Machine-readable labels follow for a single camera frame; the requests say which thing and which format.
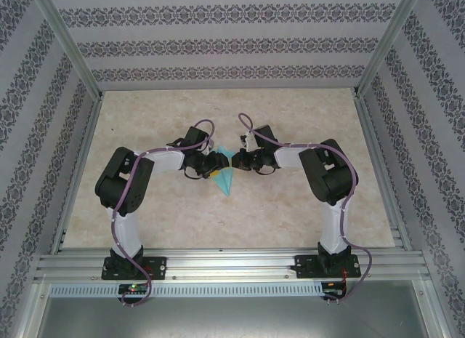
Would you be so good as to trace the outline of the aluminium mounting rail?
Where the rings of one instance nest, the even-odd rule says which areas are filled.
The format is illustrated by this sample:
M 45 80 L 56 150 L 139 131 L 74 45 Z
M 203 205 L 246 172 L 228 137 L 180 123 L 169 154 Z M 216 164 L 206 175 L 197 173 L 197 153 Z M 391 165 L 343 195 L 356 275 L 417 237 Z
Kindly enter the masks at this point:
M 316 249 L 146 249 L 145 255 L 165 257 L 167 282 L 271 282 L 297 281 L 291 267 L 295 256 L 316 254 Z M 431 277 L 421 251 L 402 248 L 355 250 L 360 269 L 369 281 L 424 280 Z M 33 279 L 36 283 L 99 282 L 104 249 L 63 249 L 42 255 Z

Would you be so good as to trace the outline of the grey metal sheet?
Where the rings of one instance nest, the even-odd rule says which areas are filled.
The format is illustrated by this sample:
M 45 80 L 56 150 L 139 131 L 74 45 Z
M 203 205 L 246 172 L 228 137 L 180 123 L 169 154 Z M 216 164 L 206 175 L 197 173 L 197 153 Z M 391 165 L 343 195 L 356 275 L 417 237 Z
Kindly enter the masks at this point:
M 371 282 L 347 301 L 318 297 L 51 298 L 38 338 L 429 338 L 413 287 Z

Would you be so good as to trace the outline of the aluminium side rail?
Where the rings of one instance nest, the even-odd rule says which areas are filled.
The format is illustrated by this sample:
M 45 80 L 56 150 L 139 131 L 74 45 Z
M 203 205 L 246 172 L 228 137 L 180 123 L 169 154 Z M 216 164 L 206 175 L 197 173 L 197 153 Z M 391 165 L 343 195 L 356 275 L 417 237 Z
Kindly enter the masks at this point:
M 73 206 L 78 194 L 79 185 L 84 173 L 84 167 L 86 164 L 89 150 L 92 144 L 92 138 L 98 122 L 99 114 L 101 111 L 102 103 L 105 98 L 105 92 L 102 92 L 100 96 L 93 102 L 92 108 L 86 118 L 84 130 L 79 143 L 76 160 L 74 162 L 72 175 L 70 176 L 68 189 L 65 193 L 65 200 L 62 203 L 62 209 L 59 214 L 56 228 L 52 236 L 52 242 L 49 245 L 48 254 L 57 254 L 62 247 L 63 240 L 65 238 L 68 225 L 71 219 Z
M 381 199 L 384 204 L 384 209 L 387 213 L 389 226 L 392 229 L 395 246 L 406 251 L 413 251 L 410 239 L 408 237 L 405 223 L 403 221 L 400 208 L 395 198 L 395 192 L 392 188 L 386 164 L 381 153 L 381 148 L 377 142 L 377 137 L 371 123 L 368 110 L 364 100 L 358 95 L 356 88 L 351 89 L 355 108 L 357 111 L 360 125 L 363 131 L 365 142 L 368 147 L 368 153 L 371 158 L 374 174 L 378 187 L 380 189 Z

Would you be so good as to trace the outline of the light blue paper sheet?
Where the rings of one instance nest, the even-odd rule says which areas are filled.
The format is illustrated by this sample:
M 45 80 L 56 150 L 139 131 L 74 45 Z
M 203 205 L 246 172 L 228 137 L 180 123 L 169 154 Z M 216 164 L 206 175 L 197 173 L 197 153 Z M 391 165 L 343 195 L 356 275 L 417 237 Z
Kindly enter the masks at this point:
M 231 163 L 232 157 L 235 155 L 233 151 L 227 150 L 223 146 L 219 146 L 217 152 L 224 154 L 228 158 L 229 163 Z M 231 166 L 221 169 L 212 176 L 212 179 L 226 196 L 230 195 L 233 180 L 233 168 Z

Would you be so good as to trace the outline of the aluminium frame post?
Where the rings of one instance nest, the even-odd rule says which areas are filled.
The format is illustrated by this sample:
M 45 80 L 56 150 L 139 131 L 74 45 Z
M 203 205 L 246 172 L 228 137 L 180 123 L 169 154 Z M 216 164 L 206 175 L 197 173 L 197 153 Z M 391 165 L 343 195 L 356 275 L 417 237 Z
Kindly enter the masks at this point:
M 397 8 L 395 9 L 392 19 L 384 31 L 378 45 L 376 46 L 373 55 L 371 56 L 362 76 L 353 89 L 353 95 L 360 99 L 367 91 L 374 79 L 376 73 L 381 67 L 387 53 L 391 46 L 394 44 L 402 26 L 405 24 L 409 14 L 415 7 L 418 0 L 400 0 Z
M 77 43 L 73 39 L 68 30 L 65 21 L 62 18 L 59 10 L 56 8 L 52 0 L 34 0 L 38 5 L 41 13 L 52 28 L 56 38 L 58 39 L 64 52 L 76 69 L 84 86 L 89 91 L 94 100 L 100 99 L 102 91 L 98 87 L 97 81 L 93 76 L 89 66 L 87 65 Z

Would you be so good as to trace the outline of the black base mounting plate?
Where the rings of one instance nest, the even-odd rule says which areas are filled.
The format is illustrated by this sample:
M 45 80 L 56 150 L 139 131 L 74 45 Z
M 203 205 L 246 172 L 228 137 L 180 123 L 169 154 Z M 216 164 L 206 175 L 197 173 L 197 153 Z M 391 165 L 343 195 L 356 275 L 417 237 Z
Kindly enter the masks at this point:
M 166 272 L 165 257 L 143 257 L 139 267 L 135 266 L 128 259 L 117 260 L 106 257 L 103 263 L 102 280 L 146 280 L 147 273 L 151 280 L 164 280 Z
M 323 255 L 295 256 L 295 265 L 291 267 L 297 278 L 360 278 L 361 270 L 358 258 L 354 254 L 347 257 Z

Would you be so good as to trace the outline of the small circuit board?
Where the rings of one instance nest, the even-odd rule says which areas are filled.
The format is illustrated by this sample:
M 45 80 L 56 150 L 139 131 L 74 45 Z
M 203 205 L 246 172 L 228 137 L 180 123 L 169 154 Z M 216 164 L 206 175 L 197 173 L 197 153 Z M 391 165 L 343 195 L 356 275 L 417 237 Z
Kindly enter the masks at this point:
M 119 295 L 146 295 L 148 285 L 143 283 L 125 283 L 120 284 L 118 287 Z
M 347 292 L 345 283 L 322 283 L 322 289 L 324 297 L 330 300 L 341 299 Z

